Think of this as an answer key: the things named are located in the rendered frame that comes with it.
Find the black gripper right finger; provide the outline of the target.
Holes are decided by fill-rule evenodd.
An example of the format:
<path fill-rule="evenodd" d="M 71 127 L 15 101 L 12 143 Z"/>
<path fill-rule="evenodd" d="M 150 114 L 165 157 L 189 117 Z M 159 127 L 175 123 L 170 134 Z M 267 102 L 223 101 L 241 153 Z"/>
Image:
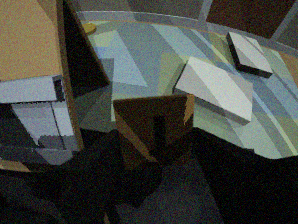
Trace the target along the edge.
<path fill-rule="evenodd" d="M 298 155 L 266 159 L 200 127 L 192 127 L 192 144 L 223 224 L 257 224 L 298 177 Z"/>

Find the yellow round disc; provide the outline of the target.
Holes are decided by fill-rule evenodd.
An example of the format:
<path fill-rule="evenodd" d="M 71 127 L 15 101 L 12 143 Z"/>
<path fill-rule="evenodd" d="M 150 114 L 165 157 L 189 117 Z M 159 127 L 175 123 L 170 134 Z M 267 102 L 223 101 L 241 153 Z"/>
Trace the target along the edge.
<path fill-rule="evenodd" d="M 82 24 L 82 28 L 84 28 L 86 35 L 92 35 L 97 30 L 97 27 L 94 26 L 94 24 L 92 24 L 92 23 Z"/>

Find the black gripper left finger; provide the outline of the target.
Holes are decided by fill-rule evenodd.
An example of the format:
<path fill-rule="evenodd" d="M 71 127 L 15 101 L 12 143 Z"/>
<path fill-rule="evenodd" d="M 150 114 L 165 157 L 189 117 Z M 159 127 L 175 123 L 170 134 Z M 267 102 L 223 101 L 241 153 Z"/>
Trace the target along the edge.
<path fill-rule="evenodd" d="M 0 204 L 48 213 L 59 224 L 104 224 L 117 165 L 118 131 L 49 172 L 1 171 Z"/>

